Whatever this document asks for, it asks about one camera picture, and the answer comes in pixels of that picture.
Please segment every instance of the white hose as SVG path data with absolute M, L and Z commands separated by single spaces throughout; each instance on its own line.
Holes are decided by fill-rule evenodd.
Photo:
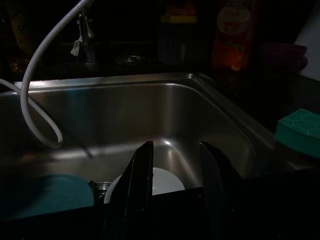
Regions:
M 55 124 L 55 122 L 36 104 L 35 101 L 33 101 L 29 96 L 29 86 L 30 81 L 32 79 L 32 76 L 34 74 L 34 71 L 36 69 L 36 66 L 45 52 L 45 50 L 48 48 L 50 43 L 53 41 L 53 39 L 58 35 L 58 33 L 73 19 L 80 11 L 81 9 L 88 4 L 92 0 L 80 0 L 77 5 L 74 6 L 74 8 L 71 9 L 65 15 L 56 26 L 49 32 L 49 34 L 44 38 L 44 40 L 40 43 L 39 47 L 34 52 L 26 70 L 23 76 L 21 89 L 14 86 L 13 84 L 9 83 L 8 81 L 5 81 L 3 79 L 0 79 L 0 84 L 3 84 L 7 86 L 8 88 L 12 89 L 13 91 L 20 94 L 20 104 L 21 104 L 21 110 L 24 117 L 24 120 L 26 124 L 28 125 L 29 129 L 32 131 L 32 133 L 45 145 L 48 145 L 52 148 L 59 148 L 63 144 L 63 136 L 58 128 L 58 126 Z M 31 104 L 31 106 L 48 122 L 48 124 L 52 127 L 54 130 L 56 136 L 57 136 L 57 142 L 52 141 L 45 137 L 39 129 L 36 127 L 35 123 L 33 122 L 29 108 L 28 108 L 28 102 Z

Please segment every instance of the bottle label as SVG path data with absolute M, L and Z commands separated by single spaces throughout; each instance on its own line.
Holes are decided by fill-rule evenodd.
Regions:
M 218 13 L 218 29 L 227 35 L 243 33 L 250 23 L 251 13 L 248 9 L 223 7 Z

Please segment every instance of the sponge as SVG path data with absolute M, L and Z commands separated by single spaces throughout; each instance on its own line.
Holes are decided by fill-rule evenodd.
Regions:
M 305 109 L 278 121 L 275 138 L 297 152 L 320 158 L 320 115 Z

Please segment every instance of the faucet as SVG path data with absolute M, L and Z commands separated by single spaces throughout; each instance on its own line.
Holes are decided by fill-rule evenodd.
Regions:
M 87 66 L 96 65 L 96 53 L 94 41 L 89 38 L 88 23 L 90 20 L 87 19 L 88 7 L 84 7 L 79 13 L 79 25 L 82 38 L 82 46 L 85 54 L 85 64 Z

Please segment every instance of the sink basin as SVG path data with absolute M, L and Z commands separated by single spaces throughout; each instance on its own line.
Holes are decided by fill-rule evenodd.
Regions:
M 30 96 L 61 127 L 65 142 L 59 149 L 32 135 L 17 94 L 2 93 L 0 174 L 6 186 L 49 174 L 112 182 L 140 145 L 154 141 L 154 167 L 175 174 L 190 189 L 203 185 L 198 147 L 204 141 L 221 149 L 245 178 L 254 147 L 204 82 L 188 73 L 32 82 Z M 40 116 L 34 111 L 32 116 L 54 140 Z

